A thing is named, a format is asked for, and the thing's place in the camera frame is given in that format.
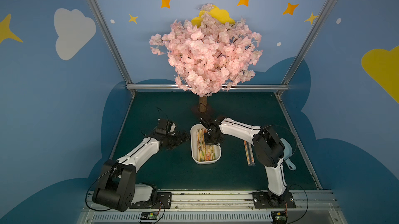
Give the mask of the chopsticks pair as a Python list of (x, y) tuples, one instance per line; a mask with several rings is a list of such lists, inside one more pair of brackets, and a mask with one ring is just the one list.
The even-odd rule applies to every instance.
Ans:
[(247, 143), (247, 162), (249, 166), (255, 166), (255, 159), (252, 152), (252, 145)]
[(247, 141), (244, 141), (244, 147), (245, 147), (247, 165), (248, 166), (252, 166), (252, 159), (251, 159), (251, 154), (250, 154), (250, 145), (248, 144)]

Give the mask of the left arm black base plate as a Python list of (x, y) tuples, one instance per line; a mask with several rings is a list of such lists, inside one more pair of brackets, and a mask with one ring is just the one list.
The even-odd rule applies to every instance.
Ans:
[(162, 208), (170, 209), (172, 201), (171, 192), (157, 192), (152, 195), (148, 201), (132, 203), (129, 209), (155, 209)]

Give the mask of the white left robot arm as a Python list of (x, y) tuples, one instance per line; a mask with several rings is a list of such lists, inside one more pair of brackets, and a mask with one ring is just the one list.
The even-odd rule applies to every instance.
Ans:
[(145, 162), (161, 148), (172, 150), (190, 140), (186, 131), (176, 130), (176, 123), (159, 119), (152, 133), (145, 135), (142, 142), (128, 154), (117, 160), (107, 160), (95, 186), (92, 202), (107, 208), (124, 212), (134, 205), (144, 208), (160, 206), (156, 186), (136, 183), (136, 174)]

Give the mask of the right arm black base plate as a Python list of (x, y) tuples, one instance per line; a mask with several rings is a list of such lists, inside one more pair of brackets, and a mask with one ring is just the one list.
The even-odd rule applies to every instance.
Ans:
[(252, 192), (251, 194), (254, 206), (257, 209), (296, 208), (293, 195), (288, 190), (285, 190), (281, 196), (277, 196), (274, 193), (268, 191), (260, 191), (260, 190)]

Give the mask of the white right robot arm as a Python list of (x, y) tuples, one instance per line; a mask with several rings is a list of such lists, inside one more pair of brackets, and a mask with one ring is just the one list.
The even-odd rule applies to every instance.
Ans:
[(268, 194), (282, 198), (288, 192), (283, 171), (285, 146), (272, 127), (248, 125), (231, 118), (200, 118), (200, 123), (207, 130), (204, 134), (207, 145), (221, 144), (225, 135), (242, 139), (252, 145), (256, 158), (266, 169)]

